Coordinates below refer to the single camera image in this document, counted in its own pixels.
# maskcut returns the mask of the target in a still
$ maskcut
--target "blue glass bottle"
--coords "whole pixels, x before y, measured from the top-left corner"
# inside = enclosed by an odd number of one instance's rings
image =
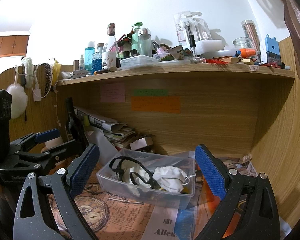
[[[94,41],[90,41],[88,43],[88,47],[86,47],[84,51],[84,65],[85,69],[91,71],[92,69],[92,54],[95,52],[94,49]]]

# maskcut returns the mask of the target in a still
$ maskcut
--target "transparent storage bin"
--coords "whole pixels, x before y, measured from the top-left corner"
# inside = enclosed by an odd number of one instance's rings
[[[194,159],[192,158],[144,153],[125,148],[121,149],[114,158],[119,156],[137,159],[151,172],[154,172],[156,167],[174,166],[185,171],[187,175],[195,174]],[[188,194],[170,193],[117,180],[115,172],[109,168],[110,162],[111,160],[97,173],[100,186],[104,191],[143,203],[178,209],[186,209],[190,198],[194,196],[195,177],[191,177],[190,183],[184,185],[184,189]]]
[[[120,61],[121,69],[131,69],[144,66],[155,66],[160,60],[145,55],[128,57]]]

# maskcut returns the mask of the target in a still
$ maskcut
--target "silver screw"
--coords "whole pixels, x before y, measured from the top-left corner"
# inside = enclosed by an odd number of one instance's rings
[[[29,175],[28,175],[28,179],[32,179],[34,177],[34,172],[31,172]]]
[[[229,169],[229,173],[231,175],[237,175],[238,174],[238,171],[236,169]]]
[[[62,174],[64,174],[66,172],[66,169],[65,168],[61,168],[61,169],[59,169],[58,171],[57,171],[57,173],[59,174],[59,175],[62,175]]]
[[[267,176],[267,174],[265,174],[265,173],[260,173],[260,177],[262,178],[262,179],[266,179],[266,178],[268,178],[268,176]]]

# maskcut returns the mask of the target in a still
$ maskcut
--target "wine bottle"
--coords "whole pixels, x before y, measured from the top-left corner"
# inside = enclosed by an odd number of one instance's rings
[[[119,60],[119,48],[117,40],[114,35],[115,24],[108,24],[107,42],[103,45],[102,49],[102,68],[119,67],[117,62]]]
[[[83,153],[83,151],[88,147],[89,142],[84,134],[84,129],[81,121],[74,113],[74,106],[72,98],[66,99],[66,108],[68,112],[68,120],[66,122],[66,132],[69,140],[76,140],[81,145],[81,152],[79,155]]]

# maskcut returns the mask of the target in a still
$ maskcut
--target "pink sticky note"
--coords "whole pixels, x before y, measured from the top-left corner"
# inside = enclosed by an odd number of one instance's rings
[[[124,83],[113,83],[100,86],[100,101],[103,103],[122,103],[126,101]]]

